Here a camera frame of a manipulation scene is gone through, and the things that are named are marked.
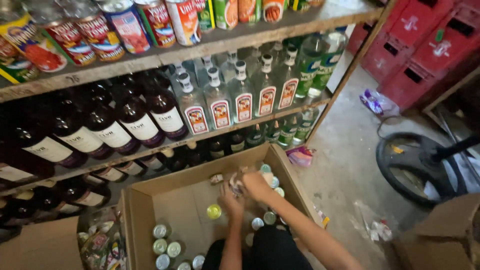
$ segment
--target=concrete floor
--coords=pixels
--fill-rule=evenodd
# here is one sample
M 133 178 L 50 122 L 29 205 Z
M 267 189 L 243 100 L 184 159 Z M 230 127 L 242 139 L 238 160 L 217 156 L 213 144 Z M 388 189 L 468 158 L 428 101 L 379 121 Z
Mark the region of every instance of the concrete floor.
M 335 89 L 352 60 L 348 52 L 340 59 L 328 83 Z M 390 245 L 371 241 L 356 212 L 356 201 L 386 218 L 394 232 L 405 231 L 428 212 L 406 201 L 386 182 L 375 161 L 380 120 L 362 105 L 359 94 L 376 89 L 378 83 L 361 67 L 350 77 L 334 106 L 319 127 L 309 148 L 316 149 L 310 167 L 297 168 L 312 202 L 329 218 L 327 230 L 369 270 L 398 269 Z M 444 145 L 448 140 L 422 116 L 395 119 L 383 125 L 381 135 L 406 131 L 429 136 Z M 322 265 L 309 256 L 315 269 Z

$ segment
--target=black pants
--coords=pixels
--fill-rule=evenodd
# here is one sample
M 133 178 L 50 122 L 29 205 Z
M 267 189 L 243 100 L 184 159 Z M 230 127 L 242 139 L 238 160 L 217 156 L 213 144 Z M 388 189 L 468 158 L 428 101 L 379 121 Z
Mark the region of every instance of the black pants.
M 225 239 L 208 249 L 202 270 L 218 270 Z M 253 237 L 250 251 L 242 250 L 242 270 L 313 270 L 300 252 L 292 235 L 275 226 L 260 228 Z

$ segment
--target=wooden shelf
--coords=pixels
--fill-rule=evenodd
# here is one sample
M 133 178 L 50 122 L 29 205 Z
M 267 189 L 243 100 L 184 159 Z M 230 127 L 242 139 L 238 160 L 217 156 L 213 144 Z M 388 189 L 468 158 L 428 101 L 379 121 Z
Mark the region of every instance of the wooden shelf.
M 367 0 L 349 0 L 348 6 L 350 9 L 337 5 L 332 0 L 326 0 L 323 7 L 311 8 L 304 13 L 287 10 L 283 19 L 277 24 L 259 22 L 254 26 L 239 24 L 231 31 L 215 29 L 212 33 L 205 34 L 201 43 L 193 47 L 175 44 L 168 49 L 151 48 L 141 55 L 127 53 L 119 61 L 113 63 L 103 63 L 97 60 L 86 67 L 68 65 L 60 72 L 42 73 L 37 80 L 19 85 L 9 86 L 10 83 L 3 80 L 0 82 L 0 102 L 221 53 L 228 49 L 239 49 L 337 26 L 375 20 L 383 11 L 383 8 L 377 7 Z
M 292 105 L 293 108 L 291 108 L 291 109 L 284 110 L 284 111 L 277 112 L 277 113 L 272 113 L 272 114 L 264 116 L 264 117 L 256 118 L 256 119 L 253 119 L 253 120 L 245 122 L 245 123 L 236 124 L 236 125 L 230 126 L 228 128 L 223 128 L 223 129 L 220 129 L 220 130 L 211 131 L 209 133 L 200 134 L 200 135 L 197 135 L 197 136 L 188 135 L 185 139 L 183 139 L 181 141 L 177 141 L 177 142 L 171 141 L 168 138 L 166 138 L 165 142 L 163 143 L 162 146 L 154 148 L 154 149 L 148 149 L 144 146 L 141 146 L 140 149 L 137 151 L 137 153 L 135 153 L 133 155 L 122 156 L 118 153 L 115 153 L 110 158 L 108 158 L 106 160 L 89 159 L 86 162 L 86 164 L 84 164 L 80 168 L 73 169 L 73 170 L 72 169 L 66 169 L 62 166 L 57 165 L 57 166 L 55 166 L 55 176 L 53 176 L 51 178 L 48 178 L 48 179 L 44 179 L 42 181 L 64 180 L 64 179 L 71 178 L 71 177 L 81 175 L 81 174 L 84 174 L 84 173 L 93 172 L 93 171 L 96 171 L 98 169 L 102 169 L 102 168 L 105 168 L 105 167 L 108 167 L 108 166 L 113 166 L 113 165 L 116 165 L 116 164 L 120 164 L 120 163 L 125 162 L 125 161 L 136 160 L 136 159 L 141 158 L 141 157 L 145 157 L 145 156 L 148 156 L 148 155 L 151 155 L 151 154 L 158 153 L 158 152 L 160 152 L 164 149 L 167 149 L 167 148 L 175 148 L 175 147 L 178 147 L 178 146 L 185 145 L 189 142 L 196 142 L 196 141 L 208 139 L 208 138 L 211 138 L 211 137 L 214 137 L 214 136 L 217 136 L 217 135 L 221 135 L 221 134 L 225 134 L 225 133 L 228 133 L 228 132 L 231 132 L 231 131 L 234 131 L 234 130 L 238 130 L 238 129 L 241 129 L 241 128 L 244 128 L 244 127 L 247 127 L 247 126 L 255 125 L 255 124 L 258 124 L 258 123 L 264 123 L 264 122 L 270 121 L 272 119 L 278 119 L 278 118 L 286 116 L 286 115 L 290 115 L 290 114 L 293 114 L 293 113 L 304 111 L 308 108 L 315 108 L 315 107 L 319 107 L 319 106 L 322 106 L 322 105 L 326 105 L 330 101 L 331 97 L 332 97 L 332 93 L 330 92 L 329 89 L 326 89 L 322 92 L 322 95 L 319 98 L 314 99 L 309 104 L 303 104 L 302 101 L 305 102 L 305 100 L 297 99 L 297 100 L 295 100 L 296 103 L 294 103 Z M 26 184 L 26 185 L 23 185 L 23 186 L 14 188 L 14 189 L 2 191 L 2 192 L 0 192 L 0 196 L 6 196 L 6 195 L 14 194 L 14 193 L 16 193 L 20 190 L 31 189 L 31 188 L 34 188 L 34 187 L 36 187 L 36 183 Z

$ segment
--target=person's hand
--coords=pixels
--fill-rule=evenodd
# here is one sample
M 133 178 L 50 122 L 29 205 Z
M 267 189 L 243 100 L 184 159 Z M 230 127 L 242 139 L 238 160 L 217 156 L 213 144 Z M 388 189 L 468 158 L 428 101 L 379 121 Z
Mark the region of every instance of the person's hand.
M 220 186 L 220 200 L 227 208 L 227 215 L 232 222 L 241 222 L 243 220 L 243 212 L 245 211 L 245 198 L 235 198 L 233 192 L 228 187 L 228 181 L 223 181 Z
M 258 202 L 265 203 L 268 197 L 275 192 L 259 172 L 244 174 L 242 183 L 248 195 Z

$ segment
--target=open cardboard box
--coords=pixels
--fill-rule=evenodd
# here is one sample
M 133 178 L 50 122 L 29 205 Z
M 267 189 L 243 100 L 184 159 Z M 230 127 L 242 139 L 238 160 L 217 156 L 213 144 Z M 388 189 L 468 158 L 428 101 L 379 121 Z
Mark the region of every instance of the open cardboard box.
M 170 267 L 176 268 L 184 260 L 206 254 L 215 240 L 226 236 L 228 221 L 225 213 L 216 220 L 210 220 L 206 214 L 209 205 L 218 203 L 219 195 L 219 186 L 213 186 L 210 177 L 236 172 L 239 166 L 258 166 L 261 162 L 271 166 L 285 190 L 285 199 L 321 224 L 284 150 L 278 145 L 265 143 L 200 166 L 135 183 L 127 189 L 121 203 L 130 270 L 156 269 L 152 229 L 158 223 L 167 223 L 172 228 L 168 240 L 180 242 L 184 249 Z M 266 206 L 247 202 L 242 236 L 253 232 L 251 221 L 263 217 L 265 209 Z
M 467 194 L 435 207 L 414 229 L 393 240 L 406 270 L 474 270 L 473 237 L 480 225 L 480 194 Z

